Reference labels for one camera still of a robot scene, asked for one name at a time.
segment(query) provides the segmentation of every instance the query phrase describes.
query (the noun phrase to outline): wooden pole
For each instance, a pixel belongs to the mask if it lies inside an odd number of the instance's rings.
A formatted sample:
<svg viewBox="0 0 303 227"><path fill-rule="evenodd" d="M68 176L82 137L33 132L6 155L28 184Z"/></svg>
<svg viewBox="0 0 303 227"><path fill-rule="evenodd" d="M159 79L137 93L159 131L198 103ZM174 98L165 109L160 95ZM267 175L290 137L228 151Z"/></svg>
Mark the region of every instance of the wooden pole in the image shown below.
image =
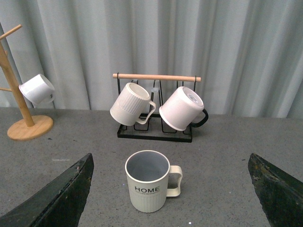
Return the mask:
<svg viewBox="0 0 303 227"><path fill-rule="evenodd" d="M0 87L0 91L11 91L9 88Z"/></svg>
<svg viewBox="0 0 303 227"><path fill-rule="evenodd" d="M18 29L19 28L12 29L13 31L10 30L7 33L11 34L12 32L14 32ZM33 126L35 123L33 121L32 116L30 115L30 112L29 112L27 104L24 100L24 97L23 97L22 93L19 90L18 81L15 77L15 74L13 72L13 69L12 69L10 63L9 63L9 60L7 58L7 55L6 55L6 53L3 49L3 46L1 44L1 42L0 42L0 66L2 67L3 73L6 77L6 80L8 81L9 87L10 87L10 89L11 89L11 91L12 91L14 97L15 97L15 100L16 100L18 106L19 106L19 109L21 111L21 114L23 116L23 119L24 119L27 127Z"/></svg>
<svg viewBox="0 0 303 227"><path fill-rule="evenodd" d="M16 27L14 27L13 29L9 30L8 32L6 32L5 34L0 36L0 40L4 39L6 36L12 34L13 32L16 32L19 28L22 28L22 25L18 25Z"/></svg>
<svg viewBox="0 0 303 227"><path fill-rule="evenodd" d="M117 78L117 73L113 74L113 78ZM144 74L121 74L119 79L155 79L155 80L177 80L189 82L201 82L201 77L186 77L186 76L168 76L168 75L144 75Z"/></svg>

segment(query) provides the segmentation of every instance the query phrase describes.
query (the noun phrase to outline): white mug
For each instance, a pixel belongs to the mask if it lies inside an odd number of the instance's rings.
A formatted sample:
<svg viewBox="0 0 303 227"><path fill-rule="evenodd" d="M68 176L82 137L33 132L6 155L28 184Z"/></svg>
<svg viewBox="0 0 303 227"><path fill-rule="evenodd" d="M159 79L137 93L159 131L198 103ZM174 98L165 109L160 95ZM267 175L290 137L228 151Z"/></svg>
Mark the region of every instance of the white mug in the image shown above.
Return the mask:
<svg viewBox="0 0 303 227"><path fill-rule="evenodd" d="M19 85L19 90L34 106L37 106L55 92L55 88L51 82L42 74L38 74L24 84ZM54 95L45 102L50 103L53 100Z"/></svg>
<svg viewBox="0 0 303 227"><path fill-rule="evenodd" d="M153 109L145 120L141 120L139 117L148 103ZM131 126L136 122L145 124L155 109L156 104L151 101L150 94L143 87L135 83L127 83L110 109L110 114L120 124Z"/></svg>
<svg viewBox="0 0 303 227"><path fill-rule="evenodd" d="M159 210L166 197L180 195L182 169L171 166L160 152L142 150L126 161L125 171L132 205L139 211L151 213ZM168 189L169 174L178 174L178 187Z"/></svg>
<svg viewBox="0 0 303 227"><path fill-rule="evenodd" d="M192 121L203 112L204 119L198 123ZM208 113L204 109L202 99L187 87L178 87L163 106L159 108L161 118L173 129L184 131L190 124L200 127L208 120Z"/></svg>

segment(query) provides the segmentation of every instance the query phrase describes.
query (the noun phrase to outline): round wooden base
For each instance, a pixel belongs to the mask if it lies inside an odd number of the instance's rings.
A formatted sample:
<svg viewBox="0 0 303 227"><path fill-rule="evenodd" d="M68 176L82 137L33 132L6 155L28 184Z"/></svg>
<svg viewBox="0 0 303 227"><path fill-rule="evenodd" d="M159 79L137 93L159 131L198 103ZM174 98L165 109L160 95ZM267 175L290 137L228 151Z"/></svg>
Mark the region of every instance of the round wooden base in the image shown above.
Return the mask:
<svg viewBox="0 0 303 227"><path fill-rule="evenodd" d="M44 135L53 127L53 120L48 116L32 116L34 126L27 127L24 119L14 123L8 130L8 136L12 140L31 140Z"/></svg>

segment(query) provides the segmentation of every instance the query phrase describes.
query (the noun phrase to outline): speckled gray surface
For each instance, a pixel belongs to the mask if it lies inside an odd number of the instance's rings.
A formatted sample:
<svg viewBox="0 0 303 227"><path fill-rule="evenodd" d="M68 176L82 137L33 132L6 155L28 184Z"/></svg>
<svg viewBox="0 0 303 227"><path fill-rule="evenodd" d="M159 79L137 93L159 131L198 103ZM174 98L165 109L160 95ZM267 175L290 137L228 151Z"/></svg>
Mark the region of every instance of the speckled gray surface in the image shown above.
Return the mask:
<svg viewBox="0 0 303 227"><path fill-rule="evenodd" d="M211 115L193 129L192 143L179 143L117 138L119 124L108 111L30 111L51 116L54 127L21 142L7 137L20 111L0 108L0 215L88 152L95 169L80 227L269 227L247 168L252 152L303 181L302 120ZM184 175L181 195L150 214L131 205L124 172L126 159L144 149L163 153Z"/></svg>

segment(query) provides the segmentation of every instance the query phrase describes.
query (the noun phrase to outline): wooden mug tree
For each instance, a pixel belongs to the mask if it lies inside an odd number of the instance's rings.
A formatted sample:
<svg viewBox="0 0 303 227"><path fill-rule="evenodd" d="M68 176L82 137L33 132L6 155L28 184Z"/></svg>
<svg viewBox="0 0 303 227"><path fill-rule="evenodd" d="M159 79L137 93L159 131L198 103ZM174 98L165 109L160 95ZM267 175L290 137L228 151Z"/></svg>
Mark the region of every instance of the wooden mug tree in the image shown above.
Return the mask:
<svg viewBox="0 0 303 227"><path fill-rule="evenodd" d="M0 36L0 40L12 34L21 28L22 25L11 29L7 33ZM53 127L52 118L44 115L31 116L29 109L26 105L24 97L19 90L19 84L14 75L13 69L9 63L7 51L3 49L3 46L0 42L0 66L3 70L3 73L8 81L9 88L0 88L2 91L10 91L13 93L14 98L18 104L18 107L21 111L23 119L14 123L8 130L8 136L13 140L31 140L37 138L48 131Z"/></svg>

